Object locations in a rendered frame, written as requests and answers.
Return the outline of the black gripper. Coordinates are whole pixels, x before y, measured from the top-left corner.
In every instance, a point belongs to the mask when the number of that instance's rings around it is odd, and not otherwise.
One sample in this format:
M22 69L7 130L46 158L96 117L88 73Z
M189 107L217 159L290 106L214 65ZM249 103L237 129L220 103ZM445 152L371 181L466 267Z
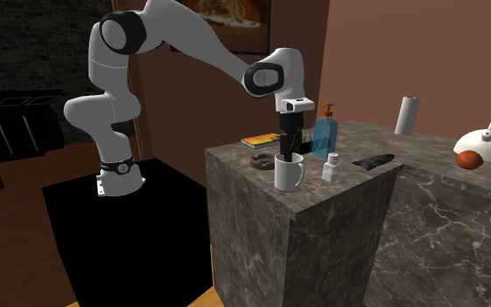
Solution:
M279 113L280 153L283 160L292 162L293 153L300 149L300 133L303 128L303 112Z

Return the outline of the white mug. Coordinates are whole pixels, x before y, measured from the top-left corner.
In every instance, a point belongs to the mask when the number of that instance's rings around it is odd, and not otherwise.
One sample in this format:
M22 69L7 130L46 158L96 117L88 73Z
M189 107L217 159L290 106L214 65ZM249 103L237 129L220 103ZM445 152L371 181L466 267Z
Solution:
M305 167L303 156L298 153L291 154L291 162L284 160L284 155L278 153L274 157L274 185L280 191L294 193L303 181Z

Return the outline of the orange yellow book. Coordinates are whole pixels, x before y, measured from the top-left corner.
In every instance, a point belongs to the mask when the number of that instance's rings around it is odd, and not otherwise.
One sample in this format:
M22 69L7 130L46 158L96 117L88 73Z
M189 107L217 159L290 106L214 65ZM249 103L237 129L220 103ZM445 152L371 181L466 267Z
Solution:
M260 149L265 147L272 147L278 145L280 142L280 136L277 133L267 133L263 135L257 135L254 137L248 137L241 139L241 143L247 147L253 149Z

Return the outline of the dark round ashtray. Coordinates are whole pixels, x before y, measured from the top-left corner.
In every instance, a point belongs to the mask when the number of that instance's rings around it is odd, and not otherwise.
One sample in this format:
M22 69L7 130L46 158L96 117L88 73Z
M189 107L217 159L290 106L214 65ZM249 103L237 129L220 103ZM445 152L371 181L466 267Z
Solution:
M250 157L249 164L257 170L274 170L275 162L272 154L260 153Z

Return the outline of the blue soap dispenser bottle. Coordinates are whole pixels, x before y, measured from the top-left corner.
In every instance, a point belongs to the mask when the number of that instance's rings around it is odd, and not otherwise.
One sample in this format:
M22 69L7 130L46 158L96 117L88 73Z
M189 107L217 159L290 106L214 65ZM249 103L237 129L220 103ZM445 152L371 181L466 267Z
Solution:
M311 141L311 153L325 160L335 152L338 136L338 123L332 116L332 107L330 103L322 104L323 116L315 121Z

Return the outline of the small white bottle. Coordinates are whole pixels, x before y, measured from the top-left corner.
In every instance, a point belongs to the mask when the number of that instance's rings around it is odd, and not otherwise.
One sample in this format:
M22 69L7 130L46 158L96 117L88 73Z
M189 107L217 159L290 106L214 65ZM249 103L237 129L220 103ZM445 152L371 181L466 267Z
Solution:
M339 155L329 153L327 161L324 163L322 179L328 182L336 182L339 175Z

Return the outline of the black flat remote control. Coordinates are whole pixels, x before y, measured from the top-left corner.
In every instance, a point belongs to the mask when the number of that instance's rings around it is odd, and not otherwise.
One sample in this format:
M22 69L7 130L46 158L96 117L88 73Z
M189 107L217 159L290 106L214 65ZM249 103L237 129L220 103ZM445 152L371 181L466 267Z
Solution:
M391 162L394 158L395 155L392 153L383 153L362 160L353 161L352 164L362 167L366 171L370 171L375 167L380 167Z

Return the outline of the white paper towel roll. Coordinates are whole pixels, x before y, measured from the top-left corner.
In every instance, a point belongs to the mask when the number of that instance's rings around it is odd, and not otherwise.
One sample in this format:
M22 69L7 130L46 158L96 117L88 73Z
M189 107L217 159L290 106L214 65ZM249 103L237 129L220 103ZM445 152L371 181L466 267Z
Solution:
M414 122L419 110L421 98L404 97L402 99L399 116L395 127L395 134L409 135L413 132Z

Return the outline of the black robot stand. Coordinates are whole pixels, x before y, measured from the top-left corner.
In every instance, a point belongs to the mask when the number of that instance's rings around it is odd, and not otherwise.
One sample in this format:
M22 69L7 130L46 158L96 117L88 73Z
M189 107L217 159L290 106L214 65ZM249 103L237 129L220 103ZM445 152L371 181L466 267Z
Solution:
M144 185L100 197L94 175L42 189L80 307L188 307L213 285L206 188L158 159Z

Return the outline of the orange round fruit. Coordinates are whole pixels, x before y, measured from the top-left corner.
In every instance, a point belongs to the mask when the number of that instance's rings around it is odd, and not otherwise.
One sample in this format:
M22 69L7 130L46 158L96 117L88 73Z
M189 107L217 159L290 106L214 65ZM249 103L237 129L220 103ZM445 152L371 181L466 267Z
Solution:
M462 151L456 156L456 163L463 169L474 170L480 167L484 160L473 150Z

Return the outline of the black cabinet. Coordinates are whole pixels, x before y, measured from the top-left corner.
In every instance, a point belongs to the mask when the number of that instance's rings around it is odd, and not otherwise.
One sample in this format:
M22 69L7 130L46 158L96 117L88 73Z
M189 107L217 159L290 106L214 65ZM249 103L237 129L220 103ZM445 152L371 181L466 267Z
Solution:
M62 89L0 92L0 162L44 156L65 139L51 103Z

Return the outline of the framed wall picture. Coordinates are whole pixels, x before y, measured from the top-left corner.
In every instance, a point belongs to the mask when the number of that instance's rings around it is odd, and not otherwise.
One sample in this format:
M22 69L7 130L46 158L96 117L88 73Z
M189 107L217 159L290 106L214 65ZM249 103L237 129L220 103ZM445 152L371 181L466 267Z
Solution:
M234 54L269 54L271 0L177 1L202 17Z

